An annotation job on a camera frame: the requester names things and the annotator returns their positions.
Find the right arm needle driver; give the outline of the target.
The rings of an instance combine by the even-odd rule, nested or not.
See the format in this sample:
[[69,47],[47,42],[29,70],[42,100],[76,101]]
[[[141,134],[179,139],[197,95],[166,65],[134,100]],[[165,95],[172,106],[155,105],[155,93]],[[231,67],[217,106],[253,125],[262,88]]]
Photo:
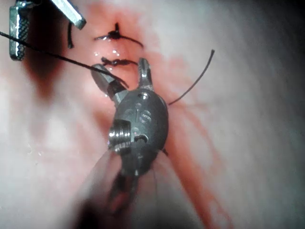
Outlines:
[[154,91],[140,88],[114,94],[115,115],[109,130],[108,148],[120,152],[135,149],[155,159],[164,148],[169,129],[165,101]]

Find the right arm needle driver jaw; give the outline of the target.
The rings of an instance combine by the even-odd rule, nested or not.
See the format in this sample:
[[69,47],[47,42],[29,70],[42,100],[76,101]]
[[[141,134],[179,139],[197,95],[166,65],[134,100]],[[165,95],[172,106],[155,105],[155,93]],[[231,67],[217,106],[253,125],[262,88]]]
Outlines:
[[91,70],[91,75],[99,87],[112,101],[122,101],[127,95],[127,90],[121,82],[108,75],[110,72],[102,64],[94,64],[93,67],[102,70],[105,73]]
[[138,62],[138,89],[148,89],[154,91],[151,68],[149,62],[145,58],[140,58]]

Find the left arm needle driver jaw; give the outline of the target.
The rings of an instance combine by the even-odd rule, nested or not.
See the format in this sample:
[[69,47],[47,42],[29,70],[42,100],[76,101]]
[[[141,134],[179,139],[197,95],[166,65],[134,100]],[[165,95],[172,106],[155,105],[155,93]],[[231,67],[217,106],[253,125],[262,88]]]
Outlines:
[[[29,12],[28,4],[15,4],[10,7],[10,36],[23,42],[27,41],[30,24]],[[22,61],[25,56],[25,46],[15,40],[10,40],[9,54],[12,60]]]
[[51,0],[51,2],[61,11],[66,18],[79,30],[86,24],[86,19],[82,16],[76,6],[69,0]]

